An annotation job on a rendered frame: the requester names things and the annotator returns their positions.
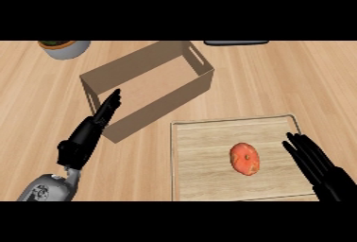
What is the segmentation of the orange squash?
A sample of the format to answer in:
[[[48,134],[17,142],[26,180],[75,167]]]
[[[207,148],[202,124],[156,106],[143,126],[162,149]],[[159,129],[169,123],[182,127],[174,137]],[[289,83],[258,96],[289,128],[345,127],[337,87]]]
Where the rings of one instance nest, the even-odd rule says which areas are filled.
[[[237,143],[230,148],[230,164],[244,176],[259,171],[259,155],[255,147],[247,143]]]

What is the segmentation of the pale wooden tray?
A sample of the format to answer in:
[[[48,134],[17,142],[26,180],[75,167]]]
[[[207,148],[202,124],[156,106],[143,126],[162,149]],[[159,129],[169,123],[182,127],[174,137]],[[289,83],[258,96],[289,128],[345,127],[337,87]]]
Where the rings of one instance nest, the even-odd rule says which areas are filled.
[[[169,124],[171,199],[174,201],[314,201],[312,191],[281,146],[297,133],[292,114]],[[252,145],[259,157],[255,174],[231,164],[231,147]]]

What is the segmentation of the brown cardboard box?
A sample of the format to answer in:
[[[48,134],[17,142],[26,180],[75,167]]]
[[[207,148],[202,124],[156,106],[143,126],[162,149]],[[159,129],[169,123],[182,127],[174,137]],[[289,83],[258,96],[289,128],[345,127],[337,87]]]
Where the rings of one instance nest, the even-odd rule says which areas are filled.
[[[81,76],[92,110],[119,91],[120,106],[103,136],[119,142],[203,94],[213,67],[188,41],[157,41]]]

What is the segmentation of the grey plant pot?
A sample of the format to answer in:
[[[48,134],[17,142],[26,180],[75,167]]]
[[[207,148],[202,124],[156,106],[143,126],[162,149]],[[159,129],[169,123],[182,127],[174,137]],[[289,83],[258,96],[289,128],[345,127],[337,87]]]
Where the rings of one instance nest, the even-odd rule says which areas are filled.
[[[38,46],[54,60],[69,60],[76,58],[88,49],[89,41],[69,41],[60,45],[45,45],[38,42]]]

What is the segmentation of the dark flat object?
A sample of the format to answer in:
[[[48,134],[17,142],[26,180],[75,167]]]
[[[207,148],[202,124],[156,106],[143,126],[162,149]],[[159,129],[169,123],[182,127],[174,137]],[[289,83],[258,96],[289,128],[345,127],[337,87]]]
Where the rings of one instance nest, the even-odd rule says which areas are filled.
[[[266,44],[268,41],[203,41],[203,43],[209,46],[234,46]]]

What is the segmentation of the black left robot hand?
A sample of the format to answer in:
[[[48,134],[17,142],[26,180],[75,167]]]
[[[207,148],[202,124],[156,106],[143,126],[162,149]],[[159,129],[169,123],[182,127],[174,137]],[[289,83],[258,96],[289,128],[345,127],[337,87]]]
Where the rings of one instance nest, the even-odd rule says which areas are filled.
[[[84,119],[67,139],[60,141],[57,145],[57,164],[61,166],[76,170],[82,169],[94,151],[103,129],[120,105],[119,99],[119,90],[115,89],[94,115]]]

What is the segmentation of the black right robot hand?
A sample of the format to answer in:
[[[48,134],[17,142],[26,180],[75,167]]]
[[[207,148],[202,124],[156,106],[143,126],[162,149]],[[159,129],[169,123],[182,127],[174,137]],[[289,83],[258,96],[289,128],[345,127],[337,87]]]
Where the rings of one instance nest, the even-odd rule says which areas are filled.
[[[283,148],[290,153],[295,164],[312,185],[321,202],[357,202],[357,183],[343,169],[333,165],[321,148],[305,134],[286,133]]]

